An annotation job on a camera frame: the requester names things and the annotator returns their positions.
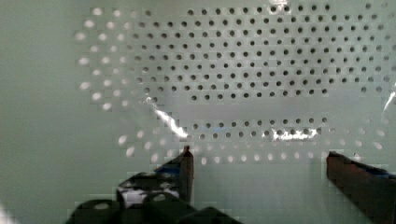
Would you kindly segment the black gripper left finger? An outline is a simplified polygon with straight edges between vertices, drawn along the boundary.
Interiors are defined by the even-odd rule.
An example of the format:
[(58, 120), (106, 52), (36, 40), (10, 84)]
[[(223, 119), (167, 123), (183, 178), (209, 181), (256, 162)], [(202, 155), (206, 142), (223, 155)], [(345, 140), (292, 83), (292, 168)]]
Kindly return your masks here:
[(193, 176), (193, 155), (190, 147), (184, 146), (178, 156), (153, 172), (141, 172), (121, 182), (116, 188), (117, 201), (132, 207), (142, 204), (151, 193), (166, 192), (189, 203)]

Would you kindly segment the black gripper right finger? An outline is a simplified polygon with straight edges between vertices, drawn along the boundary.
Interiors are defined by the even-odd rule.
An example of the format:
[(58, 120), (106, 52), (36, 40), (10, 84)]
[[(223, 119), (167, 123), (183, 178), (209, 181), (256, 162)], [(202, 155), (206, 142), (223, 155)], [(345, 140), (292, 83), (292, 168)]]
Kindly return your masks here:
[(395, 224), (395, 175), (331, 151), (326, 176), (374, 224)]

